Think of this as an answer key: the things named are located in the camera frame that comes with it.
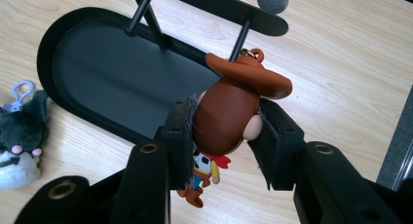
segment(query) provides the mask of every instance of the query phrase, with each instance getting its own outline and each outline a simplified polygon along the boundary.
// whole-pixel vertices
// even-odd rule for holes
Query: hat brim
[[[208,53],[206,64],[219,75],[241,82],[269,98],[284,98],[292,92],[289,79],[267,70],[252,57],[239,56],[235,62],[231,62]]]

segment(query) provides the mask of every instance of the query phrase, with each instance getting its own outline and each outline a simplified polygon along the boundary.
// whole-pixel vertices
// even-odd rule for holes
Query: wooden table
[[[255,0],[243,0],[257,5]],[[47,28],[63,14],[94,6],[128,17],[133,0],[0,0],[0,103],[30,79],[38,89],[36,54]],[[153,0],[163,31],[205,52],[228,57],[240,27],[175,0]],[[249,32],[244,46],[265,52],[264,64],[291,79],[279,105],[306,141],[340,148],[362,176],[375,180],[413,84],[413,5],[402,0],[289,0],[282,37]],[[41,178],[0,191],[0,222],[12,223],[47,182],[82,175],[91,184],[122,169],[132,144],[50,101],[50,135]],[[221,183],[208,187],[196,209],[171,192],[172,223],[297,223],[292,192],[268,191],[244,143],[230,155]]]

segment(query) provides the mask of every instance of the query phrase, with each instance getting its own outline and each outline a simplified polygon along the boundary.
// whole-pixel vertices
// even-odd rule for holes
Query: black metal rod
[[[142,19],[142,17],[145,16],[146,22],[148,23],[148,26],[151,29],[152,34],[155,37],[155,40],[157,41],[161,49],[164,49],[167,46],[166,40],[165,40],[164,34],[162,33],[161,27],[159,26],[158,21],[156,20],[155,14],[151,6],[149,5],[151,0],[135,0],[135,1],[138,4],[138,8],[136,12],[134,13],[133,18],[131,19],[130,24],[125,28],[125,33],[130,36],[135,36],[137,26],[140,20]]]
[[[246,35],[248,34],[251,24],[252,24],[252,18],[248,18],[246,22],[244,23],[243,28],[241,29],[240,35],[237,38],[237,42],[234,46],[234,50],[232,51],[231,56],[230,56],[230,61],[235,61],[238,55],[240,54],[241,47],[244,44]]]

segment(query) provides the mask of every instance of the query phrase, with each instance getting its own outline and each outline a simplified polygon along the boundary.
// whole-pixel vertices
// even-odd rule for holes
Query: plush keychain
[[[260,95],[280,99],[292,91],[290,80],[267,70],[261,64],[263,60],[259,49],[242,49],[235,62],[206,55],[206,64],[222,78],[198,99],[192,128],[197,145],[193,181],[185,190],[177,191],[195,207],[204,205],[200,195],[210,184],[209,178],[219,183],[218,168],[227,168],[231,162],[225,155],[236,150],[244,139],[253,140],[261,132]]]
[[[29,89],[19,96],[19,89]],[[0,189],[15,189],[40,176],[37,167],[41,147],[47,136],[47,99],[45,91],[36,91],[30,101],[22,101],[34,91],[31,81],[14,85],[15,102],[0,107]]]

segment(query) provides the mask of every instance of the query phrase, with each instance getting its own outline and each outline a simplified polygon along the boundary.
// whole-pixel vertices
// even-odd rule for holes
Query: blue plastic clip
[[[19,96],[19,88],[24,86],[24,85],[28,85],[28,90],[22,94],[22,96]],[[3,106],[3,109],[9,113],[11,112],[16,112],[16,111],[20,111],[21,107],[23,106],[23,100],[30,95],[31,93],[33,93],[34,91],[34,84],[33,82],[29,81],[29,80],[22,80],[20,82],[18,82],[17,84],[15,84],[13,86],[12,92],[15,95],[15,102],[13,103],[6,103]]]

